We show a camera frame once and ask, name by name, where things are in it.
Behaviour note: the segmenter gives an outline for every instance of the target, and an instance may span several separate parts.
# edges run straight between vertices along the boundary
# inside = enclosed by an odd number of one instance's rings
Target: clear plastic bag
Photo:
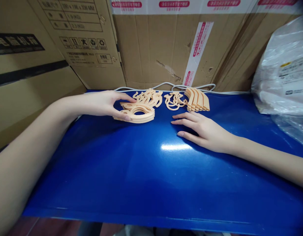
[[[271,118],[282,131],[303,145],[303,116],[271,115]]]
[[[272,34],[251,90],[259,112],[303,145],[303,16]]]

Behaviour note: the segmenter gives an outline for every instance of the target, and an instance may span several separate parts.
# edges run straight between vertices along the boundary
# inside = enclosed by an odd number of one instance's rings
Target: white cable
[[[171,85],[172,88],[170,91],[168,90],[156,90],[156,88],[164,85],[164,84],[168,84],[168,85]],[[204,88],[204,87],[208,87],[208,86],[212,86],[212,88],[210,90],[205,90],[205,89],[201,89],[201,88]],[[215,93],[215,94],[225,94],[225,95],[237,95],[237,94],[250,94],[250,92],[240,92],[240,91],[234,91],[234,92],[214,92],[212,91],[214,88],[216,87],[215,84],[207,84],[207,85],[202,85],[202,86],[198,86],[198,87],[194,87],[198,90],[201,90],[202,92],[205,92],[205,93]],[[163,82],[155,87],[153,87],[152,89],[156,90],[156,91],[162,91],[162,92],[172,92],[174,88],[177,88],[177,89],[182,89],[181,92],[185,92],[183,91],[183,89],[186,89],[186,88],[190,88],[190,86],[186,86],[186,85],[174,85],[172,83],[169,83],[169,82]],[[133,92],[133,91],[146,91],[146,89],[134,89],[134,88],[129,88],[129,87],[119,87],[117,89],[115,89],[114,91],[118,91],[118,92]]]

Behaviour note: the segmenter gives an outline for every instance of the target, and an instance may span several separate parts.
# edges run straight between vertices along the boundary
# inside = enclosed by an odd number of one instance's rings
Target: glossy blue surface
[[[231,133],[303,157],[303,146],[259,114],[251,96],[208,96],[211,111],[201,113]],[[82,116],[64,136],[24,215],[303,235],[303,189],[178,137],[189,129],[170,121],[185,108],[170,111],[163,103],[155,112],[145,124]]]

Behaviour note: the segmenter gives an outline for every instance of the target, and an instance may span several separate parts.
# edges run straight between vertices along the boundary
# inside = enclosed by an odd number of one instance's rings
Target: brown cardboard box
[[[301,7],[297,0],[111,0],[111,8],[127,86],[216,83],[217,91],[246,91],[271,34]],[[201,22],[212,27],[194,60]]]
[[[85,91],[70,67],[0,86],[0,148],[16,138],[52,102]]]
[[[61,60],[26,0],[0,0],[0,74]]]
[[[111,0],[126,85],[211,83],[252,6],[253,1]]]
[[[300,1],[258,0],[213,80],[215,91],[248,91],[272,33],[300,16]]]
[[[91,85],[89,88],[125,85],[105,0],[28,1],[67,62],[86,85]]]

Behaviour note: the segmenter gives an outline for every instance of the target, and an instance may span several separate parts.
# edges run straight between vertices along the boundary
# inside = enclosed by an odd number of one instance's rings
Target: wrist
[[[240,153],[243,150],[244,142],[246,138],[239,137],[234,135],[231,141],[231,147],[229,148],[229,151],[227,154],[233,155],[233,156],[240,156]]]
[[[71,97],[61,98],[49,106],[53,113],[61,114],[65,120],[74,120],[79,114],[74,108],[74,103],[71,101]]]

